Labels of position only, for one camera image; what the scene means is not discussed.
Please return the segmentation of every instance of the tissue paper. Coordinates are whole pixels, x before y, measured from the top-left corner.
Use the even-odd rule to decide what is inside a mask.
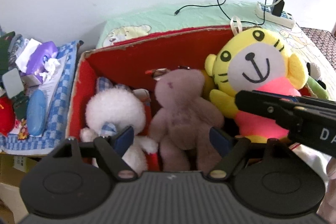
[[[60,62],[56,58],[50,58],[48,61],[44,63],[44,68],[46,72],[41,72],[40,76],[43,79],[43,82],[46,80],[50,80],[53,74],[56,71],[56,68],[60,66]]]

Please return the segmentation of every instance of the cartoon bear print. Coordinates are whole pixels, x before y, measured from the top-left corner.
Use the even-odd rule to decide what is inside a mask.
[[[124,41],[127,39],[149,35],[150,30],[151,27],[149,25],[124,26],[121,28],[115,28],[112,31],[110,31],[107,37],[105,38],[103,42],[103,47],[111,46],[114,43]]]

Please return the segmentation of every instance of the blue checkered cloth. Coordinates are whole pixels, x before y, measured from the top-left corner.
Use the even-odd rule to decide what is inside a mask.
[[[62,76],[50,105],[46,129],[41,137],[29,136],[18,140],[16,134],[0,136],[0,148],[13,155],[45,155],[57,146],[65,137],[70,95],[75,74],[77,44],[73,41],[58,47],[57,58],[68,55]]]
[[[117,128],[112,122],[106,122],[101,128],[99,136],[114,136],[117,134]]]
[[[113,85],[112,82],[107,79],[106,77],[98,77],[96,82],[96,93],[107,90],[107,89],[123,89],[128,90],[129,92],[132,92],[129,86],[123,85],[123,84],[115,84]]]
[[[106,77],[98,77],[96,82],[96,93],[113,88],[113,84]]]

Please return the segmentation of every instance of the red cardboard box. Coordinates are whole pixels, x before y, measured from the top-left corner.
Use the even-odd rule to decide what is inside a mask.
[[[178,66],[203,69],[208,54],[218,53],[232,37],[229,26],[189,28],[153,33],[84,52],[75,74],[66,136],[79,138],[80,130],[85,127],[85,107],[95,94],[99,76],[134,89],[144,88],[153,92],[156,81],[146,75],[146,71],[157,68],[173,70]],[[157,155],[147,157],[147,161],[150,170],[159,170]]]

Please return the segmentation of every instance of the tiger plush face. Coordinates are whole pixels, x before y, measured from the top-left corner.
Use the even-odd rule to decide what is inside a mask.
[[[205,69],[218,89],[233,97],[286,77],[290,54],[277,33],[251,28],[232,38],[218,55],[209,55]]]

